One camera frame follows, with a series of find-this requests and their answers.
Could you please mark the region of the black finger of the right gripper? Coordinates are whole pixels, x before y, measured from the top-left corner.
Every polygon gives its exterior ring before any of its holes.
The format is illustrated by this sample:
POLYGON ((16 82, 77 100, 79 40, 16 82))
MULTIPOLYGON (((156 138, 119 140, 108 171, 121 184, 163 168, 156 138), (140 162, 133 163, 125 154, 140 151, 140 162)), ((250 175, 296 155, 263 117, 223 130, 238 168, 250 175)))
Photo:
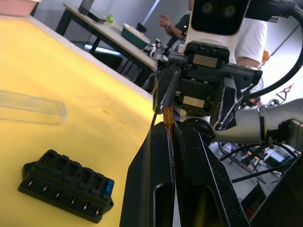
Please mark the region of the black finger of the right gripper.
POLYGON ((180 87, 182 69, 178 65, 170 65, 159 71, 154 77, 153 111, 163 113, 165 108, 177 107, 176 93, 180 87))
POLYGON ((242 99, 240 85, 234 77, 224 78, 220 82, 211 112, 211 125, 214 131, 223 131, 229 128, 242 99))

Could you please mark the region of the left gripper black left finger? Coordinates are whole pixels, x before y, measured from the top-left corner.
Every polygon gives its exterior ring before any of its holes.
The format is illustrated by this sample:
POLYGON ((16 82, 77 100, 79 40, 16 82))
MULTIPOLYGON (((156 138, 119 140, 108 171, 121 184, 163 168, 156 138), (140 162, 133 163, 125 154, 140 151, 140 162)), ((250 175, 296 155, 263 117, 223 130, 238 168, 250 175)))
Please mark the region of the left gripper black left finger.
POLYGON ((152 126, 129 165, 119 225, 170 227, 175 174, 170 135, 163 122, 152 126))

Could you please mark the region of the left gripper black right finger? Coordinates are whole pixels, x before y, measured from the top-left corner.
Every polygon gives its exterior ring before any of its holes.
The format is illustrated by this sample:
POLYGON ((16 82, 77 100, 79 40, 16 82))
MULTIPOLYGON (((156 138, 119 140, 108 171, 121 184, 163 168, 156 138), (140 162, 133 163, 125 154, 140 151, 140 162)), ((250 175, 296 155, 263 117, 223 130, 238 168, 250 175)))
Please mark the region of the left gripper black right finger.
POLYGON ((178 210, 183 227, 248 227, 229 175, 192 126, 172 126, 178 210))

